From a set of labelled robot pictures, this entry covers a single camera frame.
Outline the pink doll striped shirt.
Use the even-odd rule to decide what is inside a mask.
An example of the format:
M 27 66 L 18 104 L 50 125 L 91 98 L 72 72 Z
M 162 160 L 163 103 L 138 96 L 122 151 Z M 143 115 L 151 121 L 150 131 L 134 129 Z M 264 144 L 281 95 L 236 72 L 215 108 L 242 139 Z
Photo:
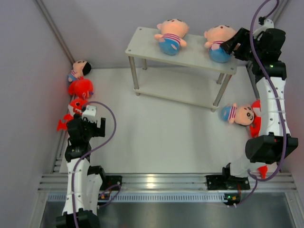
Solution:
M 204 32 L 206 39 L 204 47 L 208 49 L 209 57 L 217 63 L 226 63 L 231 59 L 220 45 L 236 35 L 237 31 L 230 26 L 218 25 Z

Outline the red shark plush round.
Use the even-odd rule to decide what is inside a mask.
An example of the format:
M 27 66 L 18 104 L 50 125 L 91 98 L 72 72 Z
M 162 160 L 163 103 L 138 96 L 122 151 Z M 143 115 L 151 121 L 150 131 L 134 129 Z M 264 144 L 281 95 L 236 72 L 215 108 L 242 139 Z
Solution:
M 89 79 L 79 79 L 70 84 L 68 93 L 82 99 L 88 99 L 94 94 L 94 86 Z

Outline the pink doll blue pants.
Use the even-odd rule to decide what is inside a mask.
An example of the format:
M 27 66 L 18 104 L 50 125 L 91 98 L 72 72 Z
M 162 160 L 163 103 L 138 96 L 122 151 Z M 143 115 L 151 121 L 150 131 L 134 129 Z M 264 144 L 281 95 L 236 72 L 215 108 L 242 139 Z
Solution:
M 180 19 L 169 19 L 157 25 L 160 34 L 155 34 L 154 39 L 158 41 L 160 50 L 170 56 L 179 53 L 180 48 L 185 48 L 187 42 L 183 39 L 188 31 L 187 23 Z

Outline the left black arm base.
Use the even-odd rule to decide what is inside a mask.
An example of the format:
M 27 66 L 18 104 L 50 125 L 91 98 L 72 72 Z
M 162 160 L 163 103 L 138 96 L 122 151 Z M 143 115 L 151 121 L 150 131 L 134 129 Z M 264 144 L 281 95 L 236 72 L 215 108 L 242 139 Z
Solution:
M 107 175 L 105 178 L 102 178 L 103 183 L 100 190 L 106 190 L 109 187 L 112 187 L 111 190 L 118 191 L 119 187 L 113 187 L 113 185 L 122 185 L 123 177 L 121 175 Z

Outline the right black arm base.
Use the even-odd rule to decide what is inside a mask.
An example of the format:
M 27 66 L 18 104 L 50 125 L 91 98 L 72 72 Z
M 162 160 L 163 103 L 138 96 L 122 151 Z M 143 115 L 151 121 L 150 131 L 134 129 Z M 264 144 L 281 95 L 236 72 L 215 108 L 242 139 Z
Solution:
M 224 175 L 207 175 L 208 190 L 249 190 L 250 184 L 248 178 L 239 178 Z

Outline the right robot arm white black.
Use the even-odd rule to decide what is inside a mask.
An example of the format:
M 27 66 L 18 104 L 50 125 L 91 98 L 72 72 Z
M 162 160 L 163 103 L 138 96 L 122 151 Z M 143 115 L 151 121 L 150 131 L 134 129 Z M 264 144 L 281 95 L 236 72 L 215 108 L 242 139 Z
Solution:
M 261 107 L 261 126 L 258 136 L 249 139 L 245 154 L 223 168 L 223 173 L 234 179 L 252 177 L 252 171 L 266 164 L 278 163 L 298 146 L 291 136 L 285 117 L 285 63 L 279 60 L 285 32 L 276 28 L 261 31 L 256 38 L 241 28 L 230 40 L 221 44 L 236 59 L 249 61 L 255 79 Z

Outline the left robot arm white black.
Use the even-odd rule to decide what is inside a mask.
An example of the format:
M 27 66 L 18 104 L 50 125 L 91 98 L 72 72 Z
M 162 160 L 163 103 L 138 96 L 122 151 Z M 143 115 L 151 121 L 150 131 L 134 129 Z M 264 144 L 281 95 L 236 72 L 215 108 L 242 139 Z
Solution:
M 97 228 L 97 203 L 100 188 L 106 179 L 101 166 L 90 163 L 93 137 L 105 136 L 106 119 L 101 122 L 89 121 L 86 117 L 75 115 L 66 124 L 69 134 L 65 152 L 68 169 L 68 182 L 65 205 L 61 216 L 56 218 L 58 228 Z

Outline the white two-tier shelf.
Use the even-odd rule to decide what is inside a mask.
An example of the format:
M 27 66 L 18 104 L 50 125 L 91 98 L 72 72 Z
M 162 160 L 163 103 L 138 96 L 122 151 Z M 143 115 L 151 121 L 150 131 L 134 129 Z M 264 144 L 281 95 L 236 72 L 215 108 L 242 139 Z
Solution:
M 204 37 L 187 35 L 188 46 L 175 56 L 159 50 L 156 29 L 138 27 L 125 51 L 136 95 L 150 95 L 214 112 L 237 72 L 237 60 L 216 63 L 204 48 Z

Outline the pink doll black eyebrows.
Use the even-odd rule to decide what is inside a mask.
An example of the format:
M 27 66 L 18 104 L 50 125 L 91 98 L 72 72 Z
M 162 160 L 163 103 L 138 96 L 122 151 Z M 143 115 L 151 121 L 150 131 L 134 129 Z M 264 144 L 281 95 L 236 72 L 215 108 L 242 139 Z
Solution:
M 249 126 L 253 123 L 255 114 L 251 105 L 246 104 L 238 106 L 236 103 L 226 105 L 222 108 L 220 117 L 229 124 L 239 124 L 241 126 Z

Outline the black-haired doll left corner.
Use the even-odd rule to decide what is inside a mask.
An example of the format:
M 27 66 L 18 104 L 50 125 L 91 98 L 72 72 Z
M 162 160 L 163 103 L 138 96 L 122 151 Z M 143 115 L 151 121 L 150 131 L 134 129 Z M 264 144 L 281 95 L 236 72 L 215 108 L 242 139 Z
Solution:
M 67 75 L 68 82 L 72 83 L 77 80 L 81 80 L 84 76 L 91 72 L 92 66 L 85 60 L 78 60 L 73 63 L 72 70 Z

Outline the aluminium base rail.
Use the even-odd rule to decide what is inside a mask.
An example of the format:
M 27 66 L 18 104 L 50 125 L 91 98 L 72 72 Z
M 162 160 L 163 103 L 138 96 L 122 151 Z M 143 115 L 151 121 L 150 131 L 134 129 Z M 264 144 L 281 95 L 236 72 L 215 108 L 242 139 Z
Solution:
M 207 173 L 185 174 L 121 174 L 123 190 L 129 192 L 139 191 L 207 191 L 211 184 L 207 180 Z M 62 173 L 44 174 L 38 185 L 39 192 L 64 192 L 67 190 L 67 175 Z M 290 173 L 279 173 L 273 179 L 260 182 L 257 186 L 259 192 L 296 191 L 297 187 Z

